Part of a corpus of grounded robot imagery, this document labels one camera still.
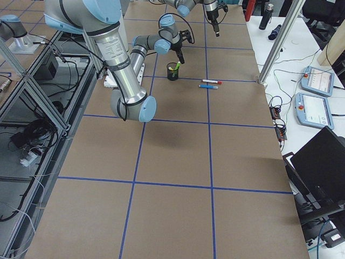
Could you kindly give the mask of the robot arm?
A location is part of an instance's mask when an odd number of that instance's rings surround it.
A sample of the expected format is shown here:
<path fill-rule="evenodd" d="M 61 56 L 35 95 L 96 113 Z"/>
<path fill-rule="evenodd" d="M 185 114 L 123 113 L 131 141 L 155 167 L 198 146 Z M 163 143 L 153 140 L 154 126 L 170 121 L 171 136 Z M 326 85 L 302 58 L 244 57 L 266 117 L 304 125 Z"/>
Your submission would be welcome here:
<path fill-rule="evenodd" d="M 175 8 L 182 17 L 186 17 L 197 4 L 201 4 L 203 6 L 204 14 L 206 15 L 208 22 L 213 27 L 213 31 L 216 37 L 220 36 L 219 22 L 217 19 L 219 17 L 219 9 L 221 7 L 218 1 L 162 0 L 150 2 L 153 4 L 167 4 Z"/>
<path fill-rule="evenodd" d="M 119 33 L 122 16 L 120 1 L 45 1 L 48 26 L 69 33 L 86 33 L 93 38 L 114 77 L 111 109 L 123 120 L 149 122 L 155 116 L 157 103 L 141 87 L 137 76 L 148 50 L 165 54 L 180 42 L 175 20 L 165 14 L 156 35 L 138 36 L 128 53 Z"/>

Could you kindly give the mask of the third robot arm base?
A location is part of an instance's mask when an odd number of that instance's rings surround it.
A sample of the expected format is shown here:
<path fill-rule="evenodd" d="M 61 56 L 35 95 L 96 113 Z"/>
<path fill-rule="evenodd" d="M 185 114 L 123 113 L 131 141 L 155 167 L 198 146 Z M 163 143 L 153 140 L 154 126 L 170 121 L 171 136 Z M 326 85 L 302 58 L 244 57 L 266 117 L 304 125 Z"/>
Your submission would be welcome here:
<path fill-rule="evenodd" d="M 1 16 L 1 39 L 6 42 L 11 38 L 9 49 L 15 54 L 34 54 L 41 43 L 39 37 L 28 34 L 18 16 Z"/>

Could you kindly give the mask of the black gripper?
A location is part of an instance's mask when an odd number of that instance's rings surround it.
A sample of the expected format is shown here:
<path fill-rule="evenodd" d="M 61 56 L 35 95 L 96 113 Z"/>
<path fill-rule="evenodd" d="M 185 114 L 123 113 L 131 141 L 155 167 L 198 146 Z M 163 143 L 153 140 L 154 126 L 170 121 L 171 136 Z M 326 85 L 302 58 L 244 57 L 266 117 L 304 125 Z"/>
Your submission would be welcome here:
<path fill-rule="evenodd" d="M 219 13 L 217 9 L 206 11 L 206 16 L 208 21 L 213 27 L 213 31 L 215 32 L 216 37 L 220 36 L 219 33 L 219 24 L 217 22 L 217 18 L 219 17 Z"/>
<path fill-rule="evenodd" d="M 175 51 L 179 62 L 181 64 L 184 64 L 185 61 L 184 61 L 184 57 L 183 57 L 183 53 L 182 53 L 182 46 L 183 46 L 182 42 L 174 43 L 174 44 L 172 44 L 172 50 Z"/>

